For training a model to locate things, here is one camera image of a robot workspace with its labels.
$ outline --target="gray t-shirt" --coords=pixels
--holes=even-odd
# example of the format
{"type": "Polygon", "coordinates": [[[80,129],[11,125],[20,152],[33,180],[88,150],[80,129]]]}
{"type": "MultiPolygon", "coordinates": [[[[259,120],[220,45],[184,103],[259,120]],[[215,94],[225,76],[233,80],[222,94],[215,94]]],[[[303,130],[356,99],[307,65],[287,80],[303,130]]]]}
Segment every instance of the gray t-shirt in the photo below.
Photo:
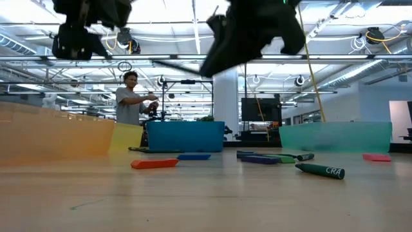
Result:
{"type": "Polygon", "coordinates": [[[116,116],[117,122],[139,125],[139,114],[143,113],[146,106],[143,103],[125,105],[120,103],[125,98],[137,98],[140,97],[139,94],[129,91],[127,88],[118,88],[116,90],[116,116]]]}

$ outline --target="pink crayon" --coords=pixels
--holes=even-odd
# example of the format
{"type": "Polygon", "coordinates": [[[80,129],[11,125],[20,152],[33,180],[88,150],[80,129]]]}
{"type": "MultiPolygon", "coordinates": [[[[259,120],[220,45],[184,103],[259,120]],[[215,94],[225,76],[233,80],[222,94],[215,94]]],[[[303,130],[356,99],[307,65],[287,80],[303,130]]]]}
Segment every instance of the pink crayon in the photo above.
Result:
{"type": "Polygon", "coordinates": [[[370,161],[391,162],[391,157],[389,155],[382,154],[365,153],[363,154],[363,159],[370,161]]]}

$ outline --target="teal bin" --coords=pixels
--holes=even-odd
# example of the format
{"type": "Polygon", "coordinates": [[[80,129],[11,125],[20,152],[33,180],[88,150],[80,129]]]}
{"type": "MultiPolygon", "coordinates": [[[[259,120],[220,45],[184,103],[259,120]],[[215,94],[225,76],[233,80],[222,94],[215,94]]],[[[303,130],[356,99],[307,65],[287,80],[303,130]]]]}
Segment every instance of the teal bin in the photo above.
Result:
{"type": "Polygon", "coordinates": [[[279,128],[282,147],[305,151],[389,151],[390,122],[314,122],[279,128]]]}
{"type": "Polygon", "coordinates": [[[224,122],[148,122],[149,149],[221,152],[224,122]]]}

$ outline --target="dark hair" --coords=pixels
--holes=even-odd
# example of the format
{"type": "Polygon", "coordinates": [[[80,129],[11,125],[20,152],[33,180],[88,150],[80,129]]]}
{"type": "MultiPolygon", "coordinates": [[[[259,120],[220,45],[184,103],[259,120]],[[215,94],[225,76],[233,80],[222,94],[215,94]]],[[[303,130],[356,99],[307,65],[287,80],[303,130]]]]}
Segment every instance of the dark hair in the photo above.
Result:
{"type": "Polygon", "coordinates": [[[135,77],[138,77],[138,75],[135,71],[129,71],[129,72],[123,74],[123,81],[125,81],[127,78],[129,78],[132,75],[134,75],[135,77]]]}

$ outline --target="computer monitor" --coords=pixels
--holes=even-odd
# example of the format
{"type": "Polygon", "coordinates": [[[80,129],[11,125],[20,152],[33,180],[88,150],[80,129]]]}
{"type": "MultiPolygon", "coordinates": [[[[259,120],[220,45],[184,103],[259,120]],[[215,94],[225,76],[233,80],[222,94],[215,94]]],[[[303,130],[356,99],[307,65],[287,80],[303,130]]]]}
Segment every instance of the computer monitor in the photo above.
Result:
{"type": "Polygon", "coordinates": [[[267,99],[255,99],[255,98],[242,98],[242,121],[261,122],[262,116],[258,106],[261,108],[263,119],[265,121],[279,122],[282,121],[282,104],[279,99],[267,98],[267,99]]]}

